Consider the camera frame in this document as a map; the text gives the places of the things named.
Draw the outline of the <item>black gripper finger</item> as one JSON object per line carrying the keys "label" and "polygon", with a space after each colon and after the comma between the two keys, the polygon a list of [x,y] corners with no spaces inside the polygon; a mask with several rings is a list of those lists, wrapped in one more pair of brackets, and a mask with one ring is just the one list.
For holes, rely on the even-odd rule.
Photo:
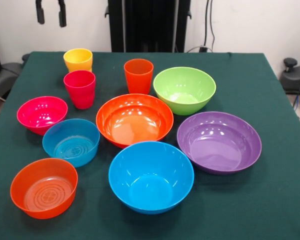
{"label": "black gripper finger", "polygon": [[45,23],[44,10],[42,8],[42,0],[35,1],[37,21],[43,25]]}
{"label": "black gripper finger", "polygon": [[58,0],[59,4],[59,26],[66,27],[67,26],[67,19],[66,19],[66,5],[64,0]]}

